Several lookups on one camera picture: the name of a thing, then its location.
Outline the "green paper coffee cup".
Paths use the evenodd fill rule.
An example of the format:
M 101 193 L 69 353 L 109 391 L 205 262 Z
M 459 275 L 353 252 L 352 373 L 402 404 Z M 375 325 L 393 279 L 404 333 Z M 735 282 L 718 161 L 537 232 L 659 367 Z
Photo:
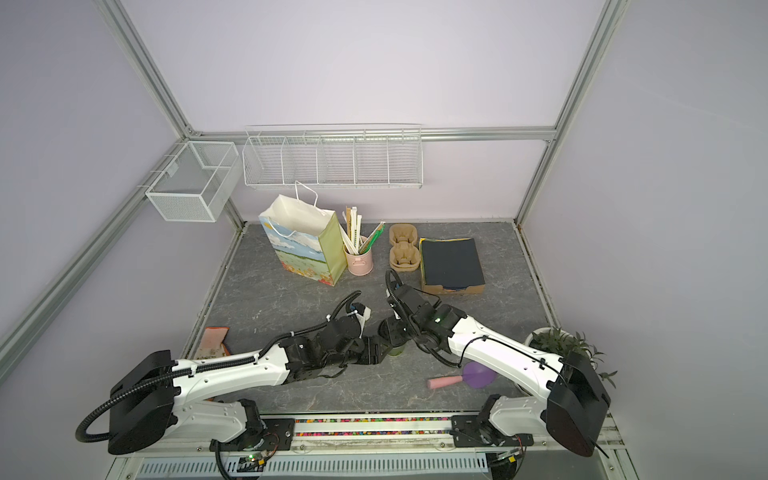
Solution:
M 389 356 L 402 354 L 410 340 L 408 334 L 402 331 L 389 332 L 388 334 L 383 334 L 382 337 L 387 345 L 387 354 Z

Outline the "brown pulp cup carrier stack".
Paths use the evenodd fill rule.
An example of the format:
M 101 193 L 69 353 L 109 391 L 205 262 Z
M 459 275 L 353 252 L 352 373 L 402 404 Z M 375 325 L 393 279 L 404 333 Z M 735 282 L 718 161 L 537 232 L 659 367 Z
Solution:
M 389 228 L 389 264 L 397 272 L 413 272 L 420 268 L 419 235 L 412 224 L 393 224 Z

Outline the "landscape printed paper bag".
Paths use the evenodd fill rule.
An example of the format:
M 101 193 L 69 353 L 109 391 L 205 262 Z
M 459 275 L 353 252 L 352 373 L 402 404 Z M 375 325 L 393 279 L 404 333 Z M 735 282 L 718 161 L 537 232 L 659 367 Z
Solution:
M 294 196 L 279 194 L 259 221 L 285 270 L 334 286 L 347 268 L 340 223 L 318 200 L 315 190 L 295 181 Z

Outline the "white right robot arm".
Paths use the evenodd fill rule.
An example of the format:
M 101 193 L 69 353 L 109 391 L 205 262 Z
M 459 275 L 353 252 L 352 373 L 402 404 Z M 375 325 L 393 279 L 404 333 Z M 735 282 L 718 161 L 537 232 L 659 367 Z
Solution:
M 466 312 L 431 302 L 408 285 L 387 287 L 395 318 L 420 349 L 441 363 L 454 355 L 509 379 L 526 399 L 500 396 L 478 419 L 505 437 L 546 434 L 570 452 L 590 457 L 611 404 L 592 362 L 579 353 L 559 356 L 521 344 L 482 325 Z

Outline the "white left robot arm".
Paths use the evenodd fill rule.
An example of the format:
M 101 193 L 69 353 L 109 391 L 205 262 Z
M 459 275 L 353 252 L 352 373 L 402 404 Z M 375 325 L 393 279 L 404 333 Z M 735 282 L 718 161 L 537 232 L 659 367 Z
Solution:
M 209 360 L 173 360 L 169 351 L 146 357 L 118 382 L 107 401 L 77 426 L 81 443 L 107 442 L 112 455 L 138 452 L 161 440 L 208 439 L 225 450 L 261 448 L 268 427 L 253 400 L 216 397 L 255 387 L 326 377 L 335 367 L 376 365 L 391 346 L 366 335 L 352 312 L 271 339 L 257 351 Z

